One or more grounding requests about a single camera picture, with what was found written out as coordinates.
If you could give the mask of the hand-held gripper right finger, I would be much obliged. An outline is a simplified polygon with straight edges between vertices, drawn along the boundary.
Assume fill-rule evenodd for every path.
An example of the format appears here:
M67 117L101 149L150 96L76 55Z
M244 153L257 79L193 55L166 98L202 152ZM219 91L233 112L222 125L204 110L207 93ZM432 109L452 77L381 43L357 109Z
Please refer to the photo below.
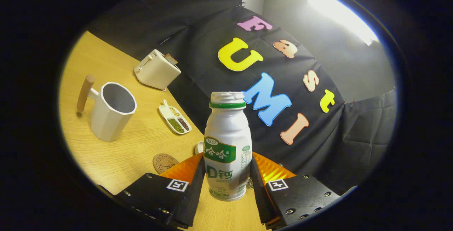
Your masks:
M250 177L259 219L267 230L299 223L332 206L340 198L314 176L296 175L255 152Z

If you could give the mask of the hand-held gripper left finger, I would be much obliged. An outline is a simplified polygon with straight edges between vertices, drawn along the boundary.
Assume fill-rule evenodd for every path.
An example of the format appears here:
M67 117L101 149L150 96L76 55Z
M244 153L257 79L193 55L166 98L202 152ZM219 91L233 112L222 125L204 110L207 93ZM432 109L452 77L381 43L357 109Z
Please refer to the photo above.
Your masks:
M194 225L204 177L199 153L160 175L142 175L113 199L160 224L188 229Z

